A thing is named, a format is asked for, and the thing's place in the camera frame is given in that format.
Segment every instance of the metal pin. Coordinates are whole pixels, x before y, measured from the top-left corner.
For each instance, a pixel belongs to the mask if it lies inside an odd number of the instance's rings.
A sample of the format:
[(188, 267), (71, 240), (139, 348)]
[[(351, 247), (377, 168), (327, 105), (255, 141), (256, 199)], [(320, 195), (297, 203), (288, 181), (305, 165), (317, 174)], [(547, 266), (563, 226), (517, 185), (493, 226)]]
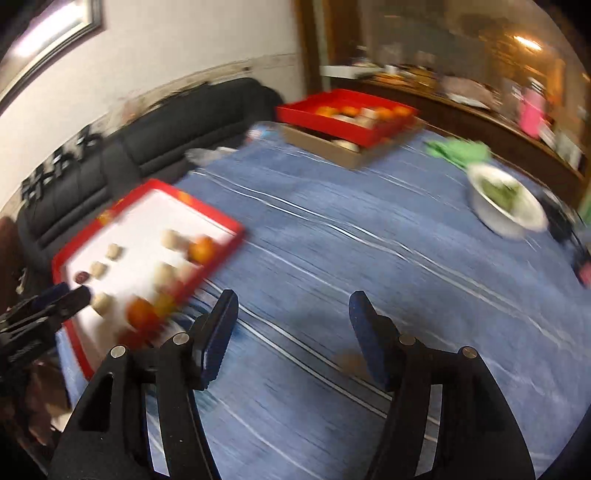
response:
[(406, 346), (414, 345), (414, 342), (417, 341), (415, 337), (412, 335), (408, 335), (407, 333), (403, 333), (400, 337), (398, 337), (398, 341)]
[(462, 354), (466, 358), (476, 358), (478, 356), (478, 352), (474, 350), (471, 346), (465, 346), (462, 348)]
[(113, 358), (119, 358), (123, 354), (125, 354), (125, 347), (123, 345), (117, 345), (111, 349), (111, 356)]
[(174, 337), (173, 337), (173, 343), (175, 345), (182, 345), (184, 343), (187, 343), (189, 341), (189, 336), (184, 333), (177, 333)]

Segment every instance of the warm light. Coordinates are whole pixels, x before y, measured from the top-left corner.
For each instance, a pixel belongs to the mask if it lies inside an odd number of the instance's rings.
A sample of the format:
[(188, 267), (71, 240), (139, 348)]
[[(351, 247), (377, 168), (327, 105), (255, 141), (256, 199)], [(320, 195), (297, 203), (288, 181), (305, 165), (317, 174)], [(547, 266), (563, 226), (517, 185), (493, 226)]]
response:
[(516, 35), (513, 38), (516, 39), (519, 43), (525, 45), (527, 48), (531, 48), (532, 50), (541, 50), (542, 49), (542, 47), (540, 47), (540, 44), (536, 43), (533, 40), (528, 40), (527, 38), (520, 37), (519, 35)]
[(29, 57), (67, 27), (84, 17), (84, 8), (74, 2), (61, 7), (20, 39), (14, 51), (21, 57)]

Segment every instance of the pink thermos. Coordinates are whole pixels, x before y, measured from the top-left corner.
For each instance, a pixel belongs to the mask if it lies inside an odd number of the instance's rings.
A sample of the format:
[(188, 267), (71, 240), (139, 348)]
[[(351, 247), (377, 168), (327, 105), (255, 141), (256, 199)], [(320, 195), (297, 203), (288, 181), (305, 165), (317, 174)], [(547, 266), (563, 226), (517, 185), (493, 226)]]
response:
[(530, 86), (525, 89), (523, 94), (519, 127), (530, 137), (538, 139), (540, 125), (544, 119), (546, 99), (544, 98), (544, 86), (533, 78), (529, 78), (529, 80)]

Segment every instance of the red tray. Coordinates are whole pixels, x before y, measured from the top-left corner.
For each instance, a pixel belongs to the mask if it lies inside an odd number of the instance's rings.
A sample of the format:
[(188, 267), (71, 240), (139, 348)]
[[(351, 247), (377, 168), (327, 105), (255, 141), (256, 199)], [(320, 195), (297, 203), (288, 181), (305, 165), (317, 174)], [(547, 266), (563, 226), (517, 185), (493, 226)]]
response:
[[(188, 263), (181, 252), (160, 245), (161, 230), (167, 228), (186, 237), (210, 235), (220, 245), (215, 259), (195, 266), (191, 276), (184, 283), (178, 282), (171, 292), (176, 304), (180, 305), (238, 247), (244, 237), (244, 228), (215, 208), (159, 180), (148, 180), (132, 190), (101, 213), (53, 258), (54, 282), (66, 282), (70, 288), (77, 287), (73, 281), (74, 273), (87, 269), (91, 261), (108, 264), (103, 278), (91, 279), (86, 285), (93, 292), (104, 291), (114, 296), (111, 318), (99, 317), (89, 306), (64, 323), (87, 380), (116, 344), (118, 334), (129, 328), (123, 314), (128, 299), (132, 295), (148, 298), (154, 293), (152, 273), (155, 264), (159, 261), (175, 266)], [(117, 262), (102, 260), (110, 243), (117, 243), (125, 249)]]
[[(412, 110), (412, 114), (404, 117), (398, 116), (389, 122), (379, 122), (374, 128), (364, 128), (360, 125), (343, 122), (336, 118), (316, 115), (316, 111), (321, 106), (331, 106), (338, 109), (345, 106), (355, 108), (386, 107), (390, 110), (396, 106), (404, 106)], [(317, 132), (348, 140), (366, 148), (373, 147), (383, 138), (393, 137), (398, 134), (414, 119), (417, 113), (418, 110), (403, 103), (345, 89), (317, 93), (301, 102), (289, 103), (288, 105), (277, 107), (277, 116), (283, 123), (309, 128)]]

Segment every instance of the black leather sofa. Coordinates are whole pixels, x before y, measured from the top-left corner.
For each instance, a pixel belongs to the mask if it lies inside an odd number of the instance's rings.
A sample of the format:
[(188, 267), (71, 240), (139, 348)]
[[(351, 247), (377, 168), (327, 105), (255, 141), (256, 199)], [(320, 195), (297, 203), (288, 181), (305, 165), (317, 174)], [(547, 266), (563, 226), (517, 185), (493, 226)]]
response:
[(281, 103), (277, 92), (250, 78), (203, 84), (91, 148), (18, 214), (28, 267), (24, 296), (52, 284), (54, 255), (110, 204), (148, 179), (179, 180), (190, 169), (189, 148), (239, 147), (252, 124), (275, 119)]

